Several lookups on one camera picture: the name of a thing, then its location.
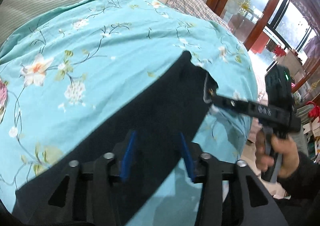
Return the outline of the plaid cloth beside bed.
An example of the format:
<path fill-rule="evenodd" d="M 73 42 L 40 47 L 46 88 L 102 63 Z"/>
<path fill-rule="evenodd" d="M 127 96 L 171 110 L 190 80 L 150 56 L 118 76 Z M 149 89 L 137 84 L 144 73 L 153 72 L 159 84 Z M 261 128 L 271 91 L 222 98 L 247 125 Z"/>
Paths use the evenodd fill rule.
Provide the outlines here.
<path fill-rule="evenodd" d="M 228 24 L 214 13 L 203 0 L 168 0 L 167 6 L 199 19 L 215 21 L 226 30 L 231 31 Z"/>

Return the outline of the wooden framed glass door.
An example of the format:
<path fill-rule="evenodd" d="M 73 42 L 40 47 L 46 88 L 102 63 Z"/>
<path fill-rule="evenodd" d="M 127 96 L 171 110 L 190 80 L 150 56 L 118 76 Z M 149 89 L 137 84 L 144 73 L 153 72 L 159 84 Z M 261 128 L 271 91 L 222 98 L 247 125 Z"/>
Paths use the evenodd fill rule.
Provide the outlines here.
<path fill-rule="evenodd" d="M 259 96 L 264 76 L 286 66 L 299 104 L 319 102 L 319 3 L 316 0 L 207 0 L 250 54 Z"/>

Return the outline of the turquoise floral bed sheet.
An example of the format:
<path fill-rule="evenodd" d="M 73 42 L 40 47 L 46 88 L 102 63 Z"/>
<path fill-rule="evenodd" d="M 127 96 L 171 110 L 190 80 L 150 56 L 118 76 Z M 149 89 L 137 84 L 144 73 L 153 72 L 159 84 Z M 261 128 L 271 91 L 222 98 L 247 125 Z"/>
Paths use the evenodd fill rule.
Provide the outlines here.
<path fill-rule="evenodd" d="M 248 52 L 214 21 L 157 0 L 83 0 L 25 23 L 1 47 L 1 208 L 52 168 L 102 123 L 151 86 L 185 51 L 214 85 L 192 142 L 220 161 L 236 162 L 252 119 L 217 108 L 208 89 L 257 99 Z M 182 158 L 124 225 L 193 225 L 201 196 Z"/>

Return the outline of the black knit pants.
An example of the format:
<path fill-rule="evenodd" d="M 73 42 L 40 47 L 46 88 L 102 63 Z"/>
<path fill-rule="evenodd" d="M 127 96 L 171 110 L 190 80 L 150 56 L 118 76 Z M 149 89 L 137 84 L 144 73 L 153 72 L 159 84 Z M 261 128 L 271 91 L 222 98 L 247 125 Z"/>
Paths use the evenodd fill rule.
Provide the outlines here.
<path fill-rule="evenodd" d="M 195 137 L 209 109 L 204 101 L 207 85 L 214 85 L 209 73 L 193 65 L 190 52 L 183 52 L 164 75 L 102 123 L 67 156 L 17 190 L 16 203 L 27 211 L 35 208 L 36 201 L 46 196 L 48 184 L 70 161 L 96 160 L 125 140 L 129 130 L 134 130 L 137 141 L 129 179 L 114 187 L 120 225 L 124 225 L 180 160 L 178 135 L 182 133 L 187 142 Z M 13 214 L 3 219 L 3 223 L 25 225 Z"/>

